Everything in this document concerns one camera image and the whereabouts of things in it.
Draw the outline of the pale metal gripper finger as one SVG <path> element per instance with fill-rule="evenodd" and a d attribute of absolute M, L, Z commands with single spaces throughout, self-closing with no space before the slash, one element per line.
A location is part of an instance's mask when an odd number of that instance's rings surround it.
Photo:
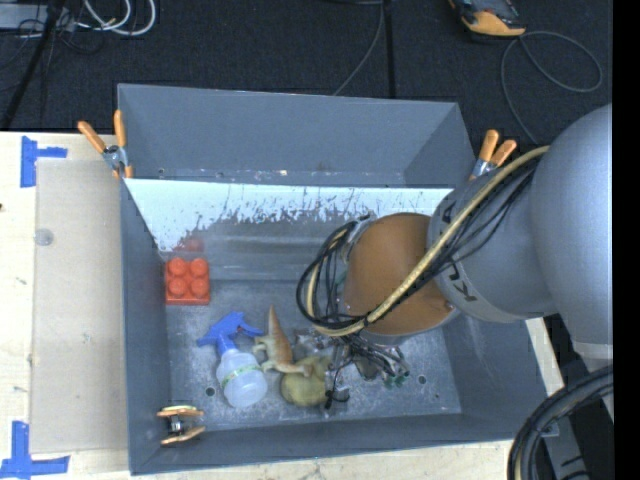
<path fill-rule="evenodd" d="M 349 387 L 344 383 L 344 366 L 329 368 L 325 373 L 325 409 L 332 409 L 338 403 L 346 403 L 350 398 Z"/>
<path fill-rule="evenodd" d="M 298 352 L 322 352 L 339 345 L 336 338 L 317 332 L 306 332 L 297 335 Z"/>

